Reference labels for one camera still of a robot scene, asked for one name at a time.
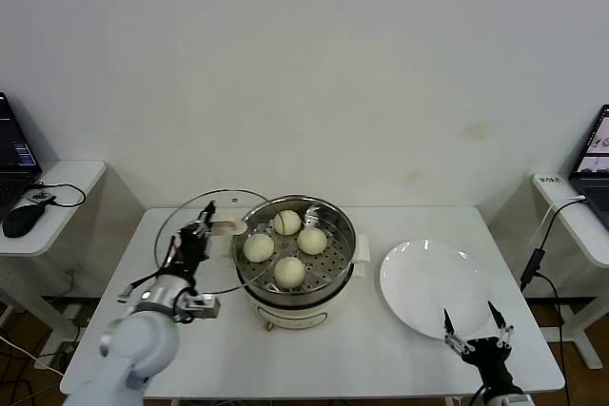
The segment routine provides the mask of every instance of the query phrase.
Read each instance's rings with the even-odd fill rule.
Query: laptop
[[[0,220],[19,202],[42,169],[17,124],[7,96],[0,92]]]
[[[602,107],[569,182],[609,228],[609,105]]]

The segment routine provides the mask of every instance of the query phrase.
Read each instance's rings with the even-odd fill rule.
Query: laptop screen
[[[609,106],[605,105],[592,128],[573,175],[609,175]]]
[[[6,96],[0,92],[0,171],[39,169]]]

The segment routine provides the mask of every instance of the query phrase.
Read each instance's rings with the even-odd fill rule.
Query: white plate
[[[444,338],[444,308],[462,337],[491,317],[491,289],[479,264],[444,242],[416,240],[394,247],[381,265],[381,289],[400,320],[431,338]]]

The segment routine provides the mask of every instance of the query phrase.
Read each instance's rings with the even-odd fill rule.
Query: steamed bun
[[[280,235],[294,235],[301,228],[301,218],[295,211],[286,209],[277,213],[273,219],[273,228]]]
[[[257,233],[249,237],[244,243],[244,255],[249,261],[260,263],[273,255],[275,243],[265,234]]]
[[[309,256],[321,254],[326,246],[327,237],[319,228],[307,227],[298,235],[298,247]]]
[[[295,257],[285,257],[275,265],[275,282],[283,289],[292,289],[303,283],[305,265]]]

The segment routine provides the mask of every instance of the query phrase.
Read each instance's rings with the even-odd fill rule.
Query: robotic arm
[[[493,303],[488,302],[493,319],[499,328],[498,337],[477,338],[468,341],[455,334],[455,328],[444,309],[444,342],[461,359],[478,368],[482,378],[484,393],[482,399],[488,406],[535,406],[533,398],[525,395],[521,388],[513,383],[512,375],[505,367],[505,361],[512,352],[510,339],[514,325],[507,325],[503,315]]]
[[[211,202],[196,221],[179,231],[179,245],[171,239],[161,268],[129,285],[119,297],[127,302],[131,292],[155,279],[133,312],[115,320],[102,338],[106,358],[93,380],[83,384],[64,403],[67,406],[135,406],[144,404],[150,379],[173,361],[178,351],[176,323],[195,318],[215,319],[220,302],[213,296],[196,297],[194,274],[206,259],[209,238],[214,235]]]

